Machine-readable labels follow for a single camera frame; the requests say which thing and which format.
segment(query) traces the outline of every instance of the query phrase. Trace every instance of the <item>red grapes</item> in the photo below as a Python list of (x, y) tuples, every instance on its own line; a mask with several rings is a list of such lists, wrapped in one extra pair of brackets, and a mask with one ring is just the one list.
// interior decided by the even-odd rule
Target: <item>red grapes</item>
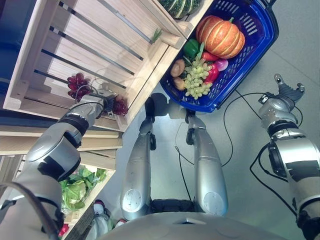
[(121, 95), (116, 96), (114, 99), (112, 112), (116, 115), (126, 115), (128, 113), (127, 99)]
[(88, 86), (84, 86), (88, 85), (90, 79), (85, 78), (85, 76), (81, 72), (78, 72), (75, 76), (68, 77), (67, 81), (68, 88), (71, 89), (70, 91), (68, 91), (68, 95), (71, 98), (76, 99), (77, 102), (79, 102), (84, 95), (89, 94), (91, 92)]

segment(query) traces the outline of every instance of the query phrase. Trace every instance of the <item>blue plastic basket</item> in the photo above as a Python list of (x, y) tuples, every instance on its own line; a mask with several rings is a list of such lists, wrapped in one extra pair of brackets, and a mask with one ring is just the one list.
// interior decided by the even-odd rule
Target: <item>blue plastic basket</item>
[[(204, 17), (214, 15), (224, 20), (234, 17), (232, 23), (237, 25), (245, 36), (244, 47), (237, 56), (228, 59), (228, 68), (219, 74), (209, 94), (199, 97), (198, 100), (191, 96), (186, 97), (184, 91), (175, 88), (170, 75), (172, 63), (160, 80), (161, 86), (171, 99), (187, 109), (198, 112), (211, 113), (214, 109), (219, 109), (278, 38), (279, 27), (271, 8), (275, 1), (213, 1)], [(196, 31), (191, 34), (191, 38), (195, 38), (195, 35)], [(176, 59), (181, 59), (182, 56), (183, 52), (180, 51)]]

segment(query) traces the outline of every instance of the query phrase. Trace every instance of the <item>silver robot leg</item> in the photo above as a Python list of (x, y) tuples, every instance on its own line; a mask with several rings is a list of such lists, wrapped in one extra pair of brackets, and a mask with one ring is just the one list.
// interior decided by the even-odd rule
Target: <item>silver robot leg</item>
[(223, 216), (228, 210), (228, 197), (221, 161), (206, 125), (187, 113), (189, 123), (186, 142), (194, 145), (195, 210)]
[(148, 214), (151, 194), (150, 150), (156, 149), (153, 135), (154, 103), (149, 98), (145, 104), (146, 118), (128, 160), (122, 183), (120, 206), (123, 217), (133, 220)]

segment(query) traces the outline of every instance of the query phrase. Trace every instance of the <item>pumpkin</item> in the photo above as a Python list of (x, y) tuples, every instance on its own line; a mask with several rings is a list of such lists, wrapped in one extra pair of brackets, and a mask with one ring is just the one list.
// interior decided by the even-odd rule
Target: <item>pumpkin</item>
[(188, 14), (194, 13), (200, 0), (158, 0), (164, 9), (175, 19), (182, 19)]
[(221, 58), (236, 56), (245, 45), (245, 36), (231, 20), (217, 16), (205, 17), (196, 27), (196, 39), (204, 43), (204, 49)]

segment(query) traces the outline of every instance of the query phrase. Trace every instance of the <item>gray floor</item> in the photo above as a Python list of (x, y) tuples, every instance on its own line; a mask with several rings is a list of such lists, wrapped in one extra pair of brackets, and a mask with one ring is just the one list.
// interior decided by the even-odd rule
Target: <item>gray floor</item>
[[(306, 88), (305, 95), (297, 104), (303, 111), (301, 128), (320, 146), (319, 1), (278, 0), (273, 8), (280, 27), (279, 38), (238, 87), (238, 91), (242, 94), (267, 91), (276, 93), (277, 85), (273, 80), (275, 73), (280, 73), (286, 83), (293, 87), (297, 82), (303, 83)], [(158, 85), (154, 93), (164, 93), (164, 91)], [(230, 142), (223, 126), (223, 113), (227, 104), (236, 97), (238, 94), (233, 93), (220, 110), (210, 114), (197, 114), (206, 123), (222, 162), (229, 158), (231, 152)], [(254, 109), (259, 109), (257, 96), (246, 98)], [(194, 152), (193, 147), (185, 142), (187, 125), (184, 119), (178, 117), (179, 107), (174, 106), (170, 115), (158, 116), (154, 123), (153, 129), (157, 141), (157, 149), (151, 152), (151, 197), (154, 199), (188, 197), (174, 146), (177, 144), (180, 151), (190, 160), (193, 160)], [(99, 196), (106, 202), (115, 218), (121, 217), (119, 194), (122, 179), (140, 123), (144, 118), (145, 113), (141, 109), (123, 135), (123, 148), (117, 151), (116, 173)], [(227, 216), (289, 240), (303, 239), (292, 213), (249, 172), (251, 162), (269, 140), (266, 131), (260, 127), (257, 116), (240, 99), (228, 109), (226, 125), (234, 143), (233, 158), (223, 169), (229, 199)], [(268, 159), (264, 153), (262, 161), (265, 166), (270, 165)], [(193, 195), (193, 166), (184, 161), (182, 167)], [(291, 203), (286, 183), (271, 179), (258, 168), (254, 170), (263, 181)]]

